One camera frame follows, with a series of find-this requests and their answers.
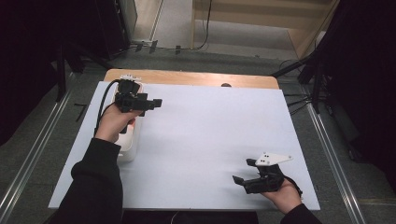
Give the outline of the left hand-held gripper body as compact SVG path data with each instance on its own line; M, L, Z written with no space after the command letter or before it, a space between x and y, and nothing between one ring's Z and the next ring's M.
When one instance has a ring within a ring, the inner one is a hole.
M131 110L147 111L149 109L147 97L148 95L143 93L139 77L131 74L120 76L114 103L122 113L130 112Z

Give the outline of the white plastic bin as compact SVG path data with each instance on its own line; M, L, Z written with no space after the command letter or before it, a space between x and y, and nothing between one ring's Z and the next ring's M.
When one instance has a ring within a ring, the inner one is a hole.
M116 144L121 146L118 162L133 161L137 154L137 147L142 126L142 117L137 117L129 123L119 134Z

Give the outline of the person's right hand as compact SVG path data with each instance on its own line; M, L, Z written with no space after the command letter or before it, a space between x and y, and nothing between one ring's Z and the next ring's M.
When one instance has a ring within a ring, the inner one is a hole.
M262 196L270 200L283 214L289 213L295 207L302 204L302 199L294 185L285 179L277 191L262 192Z

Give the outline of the light wooden shelf unit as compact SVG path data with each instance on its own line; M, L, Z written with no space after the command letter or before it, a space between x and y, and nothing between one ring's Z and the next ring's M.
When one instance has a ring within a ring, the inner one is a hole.
M287 28L296 55L310 54L319 34L326 31L340 0L192 0L190 48L195 21L211 21Z

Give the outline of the person's lap dark clothing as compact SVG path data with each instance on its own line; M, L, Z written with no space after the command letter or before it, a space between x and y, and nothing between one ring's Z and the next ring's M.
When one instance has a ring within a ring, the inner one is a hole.
M259 224L255 212L127 211L122 224Z

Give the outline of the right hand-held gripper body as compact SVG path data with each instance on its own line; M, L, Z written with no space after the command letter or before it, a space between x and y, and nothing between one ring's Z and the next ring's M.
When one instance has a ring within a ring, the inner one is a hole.
M246 193L262 193L277 191L284 182L284 174L279 164L291 161L292 156L263 152L256 161L259 177L245 180L243 186Z

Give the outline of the metal floor rail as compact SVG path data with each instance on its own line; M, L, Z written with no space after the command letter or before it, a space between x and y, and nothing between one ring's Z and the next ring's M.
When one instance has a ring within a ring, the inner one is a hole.
M324 150L327 162L332 170L332 175L334 176L337 188L341 194L352 224L367 224L355 192L349 184L344 168L336 155L331 138L328 135L325 125L321 119L321 115L316 113L312 105L309 105L307 110L309 111L310 118L315 126L319 141Z
M75 104L81 78L67 75L61 101L50 91L0 147L0 224L41 224L52 214L48 205L85 112Z

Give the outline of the wooden table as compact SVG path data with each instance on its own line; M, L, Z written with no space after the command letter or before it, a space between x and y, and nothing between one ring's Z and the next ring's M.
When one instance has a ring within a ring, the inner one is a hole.
M278 82L274 77L164 70L110 69L106 72L104 81L118 79L122 75L140 77L143 83L151 84L216 87L229 84L236 88L279 89Z

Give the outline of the black cabinet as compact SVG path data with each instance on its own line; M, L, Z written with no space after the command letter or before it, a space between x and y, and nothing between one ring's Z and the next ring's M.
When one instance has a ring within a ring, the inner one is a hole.
M121 0L94 0L94 3L104 42L104 56L113 59L116 54L127 50L130 45Z

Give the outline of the black stand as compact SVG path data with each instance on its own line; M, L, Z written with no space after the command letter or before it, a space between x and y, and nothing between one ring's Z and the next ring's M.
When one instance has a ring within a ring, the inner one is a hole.
M308 96L308 101L313 106L314 111L319 114L318 102L323 80L323 64L320 61L319 53L316 50L301 60L298 60L284 68L280 68L278 71L271 74L271 77L282 77L300 67L303 68L300 75L297 77L297 80L300 84L308 84L311 79L314 79L313 90Z
M80 59L81 55L88 57L95 63L104 67L106 70L113 68L110 63L107 63L105 60L83 48L81 45L70 41L61 40L56 46L56 74L58 87L56 98L57 102L60 102L64 98L67 91L65 64L68 63L73 71L82 73L84 71L85 65Z

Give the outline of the white board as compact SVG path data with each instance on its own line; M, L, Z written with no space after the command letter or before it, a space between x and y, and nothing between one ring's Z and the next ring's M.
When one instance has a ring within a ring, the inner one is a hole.
M234 178L257 177L247 164L264 152L289 156L281 171L319 208L282 91L147 84L162 105L141 118L133 161L120 165L123 206L133 210L270 210Z

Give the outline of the person's left hand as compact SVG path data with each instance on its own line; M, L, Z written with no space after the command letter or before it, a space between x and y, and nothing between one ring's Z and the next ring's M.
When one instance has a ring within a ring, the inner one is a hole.
M137 110L122 113L115 105L110 105L101 117L94 137L115 143L119 138L119 133L140 114L141 111Z

